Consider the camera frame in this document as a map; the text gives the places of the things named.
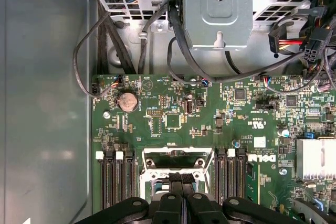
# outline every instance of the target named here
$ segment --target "heatsink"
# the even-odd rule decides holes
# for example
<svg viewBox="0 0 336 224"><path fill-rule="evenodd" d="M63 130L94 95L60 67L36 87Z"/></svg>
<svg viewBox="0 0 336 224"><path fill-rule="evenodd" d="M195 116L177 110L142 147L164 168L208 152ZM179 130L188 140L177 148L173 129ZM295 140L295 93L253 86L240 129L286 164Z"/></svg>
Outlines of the heatsink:
<svg viewBox="0 0 336 224"><path fill-rule="evenodd" d="M336 139L297 140L296 172L303 180L336 179Z"/></svg>

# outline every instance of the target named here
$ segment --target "black cable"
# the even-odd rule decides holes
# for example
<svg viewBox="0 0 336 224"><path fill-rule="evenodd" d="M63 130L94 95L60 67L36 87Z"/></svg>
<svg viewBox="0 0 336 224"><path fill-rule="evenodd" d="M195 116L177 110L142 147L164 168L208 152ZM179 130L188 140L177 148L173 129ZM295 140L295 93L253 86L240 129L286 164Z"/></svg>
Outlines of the black cable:
<svg viewBox="0 0 336 224"><path fill-rule="evenodd" d="M177 81L184 83L184 84L200 84L202 83L202 81L185 81L183 79L181 79L180 77L177 76L177 74L175 74L175 72L172 69L171 66L171 62L172 62L172 45L174 43L174 41L176 41L176 38L172 38L169 41L168 44L168 51L167 51L167 65L168 65L168 69L169 69L169 73L171 74L172 77L174 77Z"/></svg>
<svg viewBox="0 0 336 224"><path fill-rule="evenodd" d="M289 91L279 91L279 90L273 89L271 87L266 87L266 89L268 89L268 90L270 90L274 93L283 94L283 95L299 92L299 91L309 87L315 81L315 79L320 75L320 73L322 71L322 68L323 68L323 58L321 59L319 70L316 72L316 74L306 84L302 85L301 87L299 87L297 89L293 89L293 90L289 90Z"/></svg>
<svg viewBox="0 0 336 224"><path fill-rule="evenodd" d="M267 67L263 67L260 69L257 69L255 71L250 71L248 73L243 73L243 74L239 74L239 75L235 75L235 76L224 76L224 77L212 77L210 75L208 75L206 72L204 72L204 70L198 65L198 63L195 61L195 59L193 58L186 38L184 36L184 30L180 21L180 18L178 16L178 12L175 6L171 6L170 8L170 20L171 23L173 25L174 28L174 32L175 32L175 36L176 36L176 41L179 45L179 48L184 56L184 58L186 59L188 65L201 77L205 78L206 80L213 82L213 83L218 83L218 82L232 82L232 81L239 81L239 80L243 80L245 78L249 78L249 77L254 77L257 76L259 74L261 74L262 72L270 72L273 71L279 67L281 67L284 64L289 63L290 61L293 61L301 56L303 56L303 52L299 52L297 54L291 55L288 58L281 60L275 64L269 65Z"/></svg>
<svg viewBox="0 0 336 224"><path fill-rule="evenodd" d="M241 74L242 72L236 67L236 65L232 61L232 57L229 51L225 51L225 57L232 70L235 71L237 74Z"/></svg>
<svg viewBox="0 0 336 224"><path fill-rule="evenodd" d="M93 98L100 98L106 95L107 93L110 92L112 89L112 85L103 90L100 94L93 94L87 91L87 89L84 87L80 77L79 77L79 72L78 72L78 64L77 64L77 58L78 58L78 51L80 47L83 45L84 41L90 37L90 35L107 19L110 17L110 14L106 12L103 16L99 18L99 20L95 23L95 25L88 31L88 33L84 36L84 38L78 43L78 45L74 49L73 57L72 57L72 66L75 71L75 76L76 80L78 82L78 85L80 89L88 96L93 97Z"/></svg>
<svg viewBox="0 0 336 224"><path fill-rule="evenodd" d="M100 10L103 12L103 7L98 4ZM111 18L108 18L105 22L106 30L111 38L111 41L114 45L114 48L116 49L117 55L120 59L121 67L123 68L124 72L126 74L136 74L135 68L133 66L131 57L126 49L126 46L124 42L122 41L118 30L113 23L113 20Z"/></svg>
<svg viewBox="0 0 336 224"><path fill-rule="evenodd" d="M336 91L336 86L335 86L335 83L331 77L331 74L330 74L330 66L329 66L329 63L328 63L328 50L324 50L324 68L325 68L325 72L327 73L327 76L328 76L328 79L330 81L330 84L332 86L332 88Z"/></svg>
<svg viewBox="0 0 336 224"><path fill-rule="evenodd" d="M147 33L150 26L157 21L165 12L167 12L168 4L164 4L145 24L142 29L143 33ZM140 59L138 64L138 74L143 74L145 68L145 60L147 53L147 39L140 40Z"/></svg>

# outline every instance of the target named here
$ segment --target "metal bracket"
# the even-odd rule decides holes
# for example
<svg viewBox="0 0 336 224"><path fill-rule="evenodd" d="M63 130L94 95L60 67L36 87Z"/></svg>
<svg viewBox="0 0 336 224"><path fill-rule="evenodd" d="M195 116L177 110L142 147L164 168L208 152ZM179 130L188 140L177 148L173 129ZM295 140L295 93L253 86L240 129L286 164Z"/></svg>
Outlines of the metal bracket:
<svg viewBox="0 0 336 224"><path fill-rule="evenodd" d="M145 39L145 40L146 40L146 43L147 43L147 40L148 40L148 33L142 31L142 32L138 33L138 38L139 38L139 39Z"/></svg>

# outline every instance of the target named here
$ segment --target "integrated circuit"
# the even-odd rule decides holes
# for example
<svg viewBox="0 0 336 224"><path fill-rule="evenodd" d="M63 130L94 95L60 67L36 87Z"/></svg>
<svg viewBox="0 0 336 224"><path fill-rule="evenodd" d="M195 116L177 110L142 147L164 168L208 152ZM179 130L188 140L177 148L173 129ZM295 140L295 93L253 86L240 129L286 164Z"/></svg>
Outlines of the integrated circuit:
<svg viewBox="0 0 336 224"><path fill-rule="evenodd" d="M336 189L331 190L331 201L336 201Z"/></svg>
<svg viewBox="0 0 336 224"><path fill-rule="evenodd" d="M235 100L244 101L246 99L245 89L235 89Z"/></svg>
<svg viewBox="0 0 336 224"><path fill-rule="evenodd" d="M295 108L297 106L297 97L295 95L288 95L286 96L286 107Z"/></svg>
<svg viewBox="0 0 336 224"><path fill-rule="evenodd" d="M179 129L181 127L180 115L179 114L167 114L165 127L166 129Z"/></svg>

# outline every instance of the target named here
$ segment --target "yellow wire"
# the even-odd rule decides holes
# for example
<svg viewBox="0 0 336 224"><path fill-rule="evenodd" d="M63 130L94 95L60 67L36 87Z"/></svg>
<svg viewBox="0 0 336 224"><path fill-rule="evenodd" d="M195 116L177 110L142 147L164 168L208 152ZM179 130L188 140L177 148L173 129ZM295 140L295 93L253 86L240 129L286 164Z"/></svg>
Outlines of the yellow wire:
<svg viewBox="0 0 336 224"><path fill-rule="evenodd" d="M287 47L289 47L289 46L291 46L291 45L292 45L292 44L283 45L283 46L279 47L279 50L283 50L283 49L285 49L285 48L287 48Z"/></svg>

